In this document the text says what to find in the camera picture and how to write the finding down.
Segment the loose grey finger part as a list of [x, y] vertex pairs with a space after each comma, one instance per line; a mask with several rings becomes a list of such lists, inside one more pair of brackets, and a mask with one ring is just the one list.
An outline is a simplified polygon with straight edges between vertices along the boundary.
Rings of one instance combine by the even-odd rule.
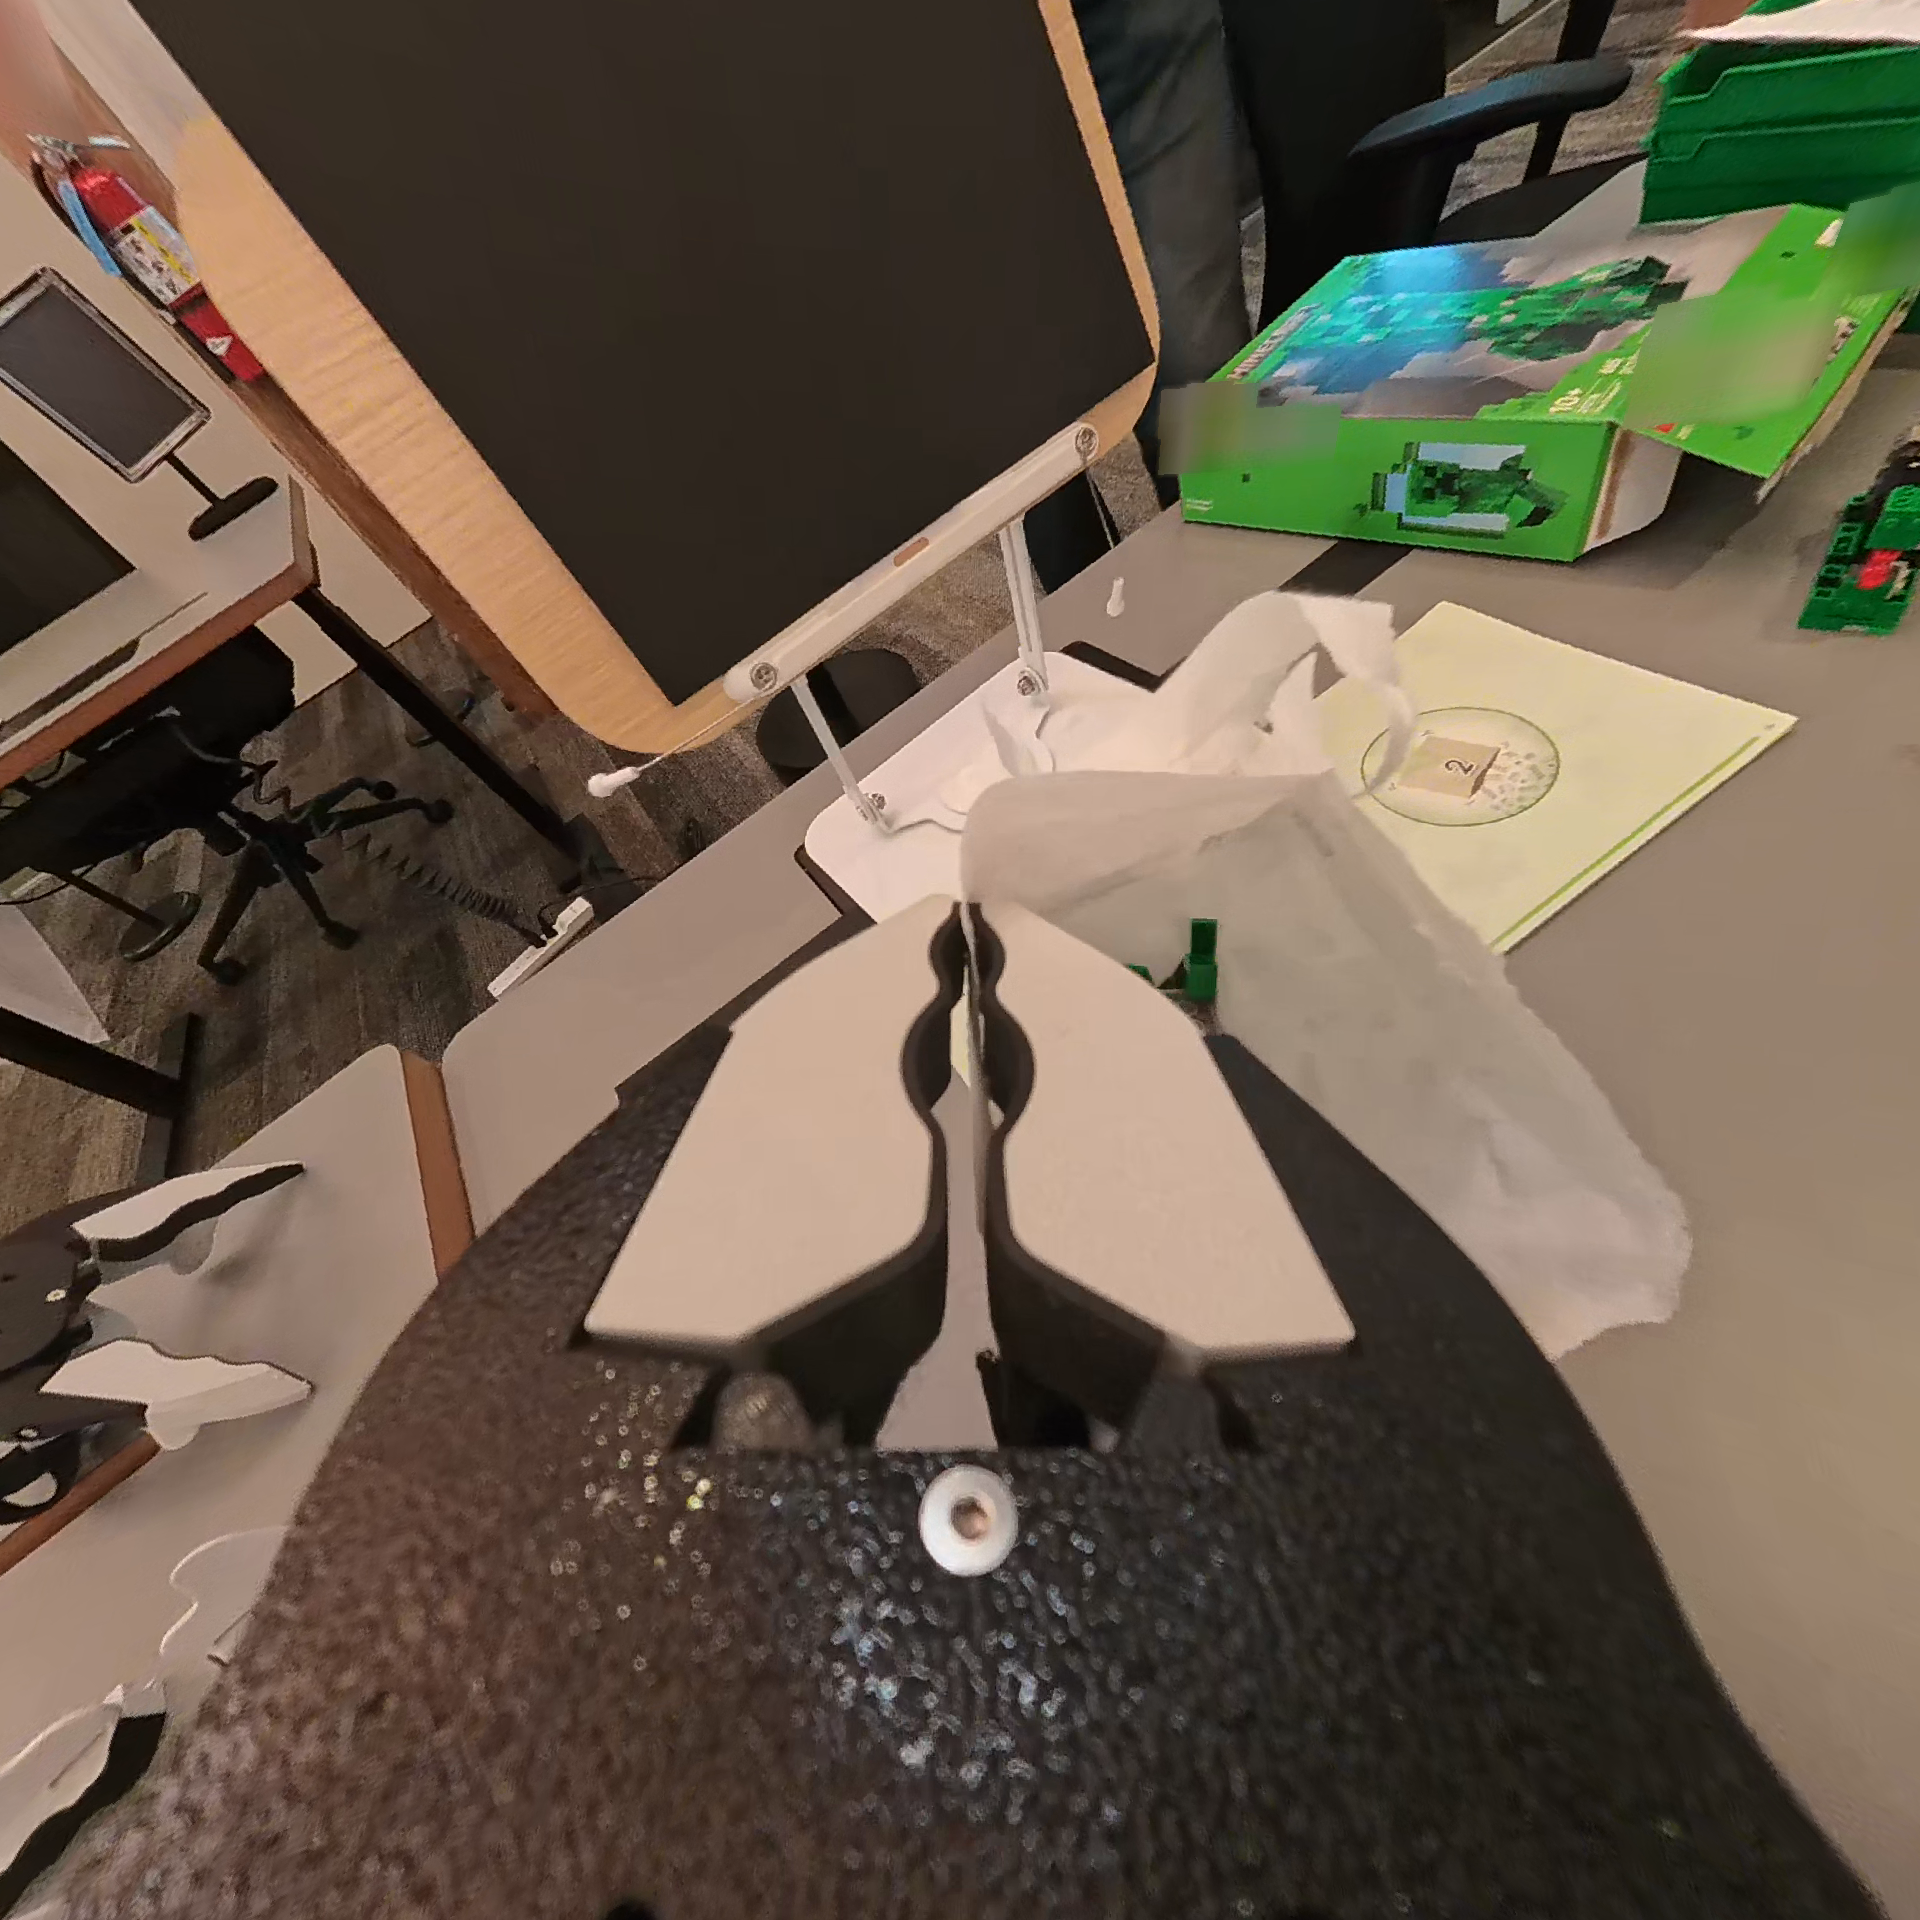
[[161, 1673], [232, 1664], [286, 1533], [286, 1524], [225, 1533], [176, 1565], [170, 1589], [183, 1601], [183, 1609], [160, 1641]]
[[4, 1908], [58, 1860], [91, 1813], [117, 1788], [107, 1781], [120, 1760], [134, 1773], [149, 1760], [163, 1730], [165, 1684], [157, 1678], [112, 1688], [43, 1729], [1, 1767]]

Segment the building instruction booklet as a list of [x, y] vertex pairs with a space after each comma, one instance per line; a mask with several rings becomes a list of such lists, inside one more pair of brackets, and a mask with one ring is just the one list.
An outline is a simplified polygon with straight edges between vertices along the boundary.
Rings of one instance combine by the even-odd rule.
[[1505, 955], [1732, 780], [1796, 717], [1440, 602], [1404, 630], [1410, 748], [1379, 775], [1379, 701], [1338, 680], [1322, 742], [1357, 813]]

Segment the large wood-framed black tablet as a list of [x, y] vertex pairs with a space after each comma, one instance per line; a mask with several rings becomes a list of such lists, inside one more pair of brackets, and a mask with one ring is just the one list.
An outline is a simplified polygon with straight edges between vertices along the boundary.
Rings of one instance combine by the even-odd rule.
[[1070, 4], [136, 4], [287, 403], [578, 729], [736, 725], [1135, 426]]

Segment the black round pedestal base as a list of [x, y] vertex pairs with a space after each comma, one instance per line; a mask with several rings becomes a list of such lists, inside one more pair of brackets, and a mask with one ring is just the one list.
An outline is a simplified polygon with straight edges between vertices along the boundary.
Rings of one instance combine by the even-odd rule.
[[889, 647], [842, 650], [808, 671], [799, 682], [780, 691], [761, 709], [753, 732], [755, 750], [780, 785], [792, 787], [826, 760], [799, 701], [799, 689], [810, 691], [831, 739], [845, 748], [912, 701], [920, 687], [908, 656]]

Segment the black office chair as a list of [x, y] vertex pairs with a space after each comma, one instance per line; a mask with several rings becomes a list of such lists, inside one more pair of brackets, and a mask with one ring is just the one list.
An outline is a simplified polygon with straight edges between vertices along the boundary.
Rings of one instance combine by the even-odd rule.
[[41, 776], [4, 787], [1, 879], [37, 876], [113, 907], [136, 926], [138, 909], [90, 880], [113, 859], [143, 856], [189, 833], [230, 863], [227, 889], [197, 955], [219, 986], [246, 967], [227, 955], [256, 897], [287, 887], [332, 949], [357, 933], [333, 919], [316, 887], [316, 846], [348, 831], [415, 815], [432, 829], [456, 819], [444, 799], [404, 794], [389, 780], [351, 776], [300, 801], [272, 787], [273, 758], [251, 747], [294, 712], [294, 666], [264, 632], [248, 628], [85, 732]]
[[1449, 95], [1442, 4], [1223, 4], [1267, 268], [1428, 244], [1457, 169], [1507, 132], [1537, 132], [1525, 180], [1545, 179], [1569, 119], [1631, 81], [1599, 53], [1613, 12], [1566, 4], [1549, 63]]

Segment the white tablet stand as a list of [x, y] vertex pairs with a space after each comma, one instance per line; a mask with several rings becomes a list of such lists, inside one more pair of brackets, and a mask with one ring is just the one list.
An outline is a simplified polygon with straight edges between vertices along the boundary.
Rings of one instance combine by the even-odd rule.
[[[1100, 453], [1089, 420], [955, 503], [896, 553], [855, 575], [724, 677], [737, 706], [794, 692], [842, 796], [806, 829], [801, 852], [872, 921], [930, 897], [961, 897], [961, 835], [974, 803], [1020, 776], [1091, 766], [1093, 750], [1145, 705], [1148, 691], [1043, 649], [1041, 605], [1023, 516]], [[806, 677], [903, 595], [994, 535], [1009, 589], [1015, 659], [858, 776]]]

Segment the white printed paper bag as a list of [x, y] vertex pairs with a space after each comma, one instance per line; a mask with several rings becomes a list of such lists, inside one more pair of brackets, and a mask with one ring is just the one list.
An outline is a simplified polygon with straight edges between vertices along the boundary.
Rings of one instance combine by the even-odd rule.
[[1411, 754], [1387, 607], [1265, 590], [1155, 691], [989, 696], [958, 879], [1110, 973], [1218, 934], [1216, 1020], [1415, 1202], [1549, 1361], [1681, 1302], [1691, 1233], [1571, 1050], [1362, 813]]

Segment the red fire extinguisher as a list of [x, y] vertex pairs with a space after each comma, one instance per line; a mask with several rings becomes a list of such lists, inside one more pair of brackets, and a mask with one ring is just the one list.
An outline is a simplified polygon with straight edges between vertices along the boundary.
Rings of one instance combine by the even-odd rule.
[[43, 196], [91, 258], [127, 283], [230, 382], [258, 387], [267, 370], [213, 305], [179, 229], [104, 154], [123, 151], [117, 137], [71, 142], [29, 135], [31, 164]]

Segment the small tablet on stand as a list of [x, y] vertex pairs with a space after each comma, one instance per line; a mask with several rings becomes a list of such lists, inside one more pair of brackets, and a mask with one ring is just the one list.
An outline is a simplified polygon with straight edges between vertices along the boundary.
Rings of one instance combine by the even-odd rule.
[[279, 494], [258, 477], [217, 492], [179, 450], [211, 412], [105, 312], [51, 268], [35, 268], [1, 299], [1, 382], [37, 416], [127, 484], [157, 469], [176, 473], [202, 498], [187, 527], [204, 542]]

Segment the stack of green trays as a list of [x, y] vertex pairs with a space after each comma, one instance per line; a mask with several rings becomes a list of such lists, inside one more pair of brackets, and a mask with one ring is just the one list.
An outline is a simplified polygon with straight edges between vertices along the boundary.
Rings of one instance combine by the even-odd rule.
[[1642, 222], [1844, 211], [1917, 180], [1917, 45], [1697, 45], [1660, 78]]

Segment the green brick model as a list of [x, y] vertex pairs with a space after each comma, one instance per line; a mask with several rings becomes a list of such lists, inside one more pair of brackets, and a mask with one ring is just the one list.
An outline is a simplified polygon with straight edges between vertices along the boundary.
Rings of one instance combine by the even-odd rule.
[[1886, 457], [1872, 484], [1840, 509], [1796, 628], [1893, 634], [1917, 586], [1917, 432]]

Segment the black computer monitor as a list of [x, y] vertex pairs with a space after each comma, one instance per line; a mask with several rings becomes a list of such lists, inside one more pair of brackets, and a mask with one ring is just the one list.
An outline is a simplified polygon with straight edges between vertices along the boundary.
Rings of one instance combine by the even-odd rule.
[[1, 444], [1, 654], [132, 576], [132, 564]]

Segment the white paper sheet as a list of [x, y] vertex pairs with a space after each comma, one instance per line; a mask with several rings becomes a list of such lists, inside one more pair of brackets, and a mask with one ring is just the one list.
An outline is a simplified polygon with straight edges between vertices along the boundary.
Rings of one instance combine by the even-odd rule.
[[1752, 4], [1715, 21], [1690, 4], [1681, 34], [1696, 45], [1915, 46], [1917, 3]]

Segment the pile of green bricks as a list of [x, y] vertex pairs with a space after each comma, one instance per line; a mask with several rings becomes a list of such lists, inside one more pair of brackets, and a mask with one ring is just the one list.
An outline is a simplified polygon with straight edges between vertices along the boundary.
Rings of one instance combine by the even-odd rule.
[[1186, 953], [1163, 978], [1155, 978], [1145, 964], [1125, 964], [1125, 973], [1178, 1004], [1196, 1022], [1216, 1022], [1219, 1006], [1218, 937], [1219, 922], [1216, 919], [1191, 919]]

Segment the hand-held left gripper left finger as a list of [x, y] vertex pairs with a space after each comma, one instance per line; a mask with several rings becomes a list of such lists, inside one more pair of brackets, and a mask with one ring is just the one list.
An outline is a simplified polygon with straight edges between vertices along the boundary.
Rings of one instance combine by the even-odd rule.
[[933, 895], [741, 1013], [639, 1202], [581, 1332], [781, 1380], [872, 1444], [947, 1309], [958, 904]]

